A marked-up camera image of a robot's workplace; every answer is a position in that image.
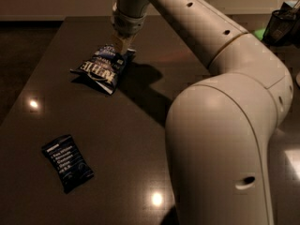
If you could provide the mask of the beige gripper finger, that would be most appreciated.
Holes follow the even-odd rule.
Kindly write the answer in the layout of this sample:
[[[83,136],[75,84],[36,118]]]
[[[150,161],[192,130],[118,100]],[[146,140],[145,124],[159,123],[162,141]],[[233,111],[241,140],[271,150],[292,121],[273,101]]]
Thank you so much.
[[[126,53],[128,51],[128,49],[131,48],[131,45],[132,45],[134,39],[135,39],[135,36],[126,37],[124,39],[124,42],[123,42],[123,45],[124,45],[123,53]]]
[[[123,51],[124,42],[123,42],[123,39],[117,33],[112,34],[112,43],[113,43],[115,50],[118,53]]]

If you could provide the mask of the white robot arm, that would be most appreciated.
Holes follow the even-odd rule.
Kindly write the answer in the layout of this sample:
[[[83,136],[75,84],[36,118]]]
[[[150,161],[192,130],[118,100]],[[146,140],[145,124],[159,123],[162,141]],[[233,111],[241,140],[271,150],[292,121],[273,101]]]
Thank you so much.
[[[113,42],[123,52],[154,6],[209,79],[172,103],[166,153],[180,225],[275,225],[268,144],[293,101],[285,65],[204,0],[117,0]]]

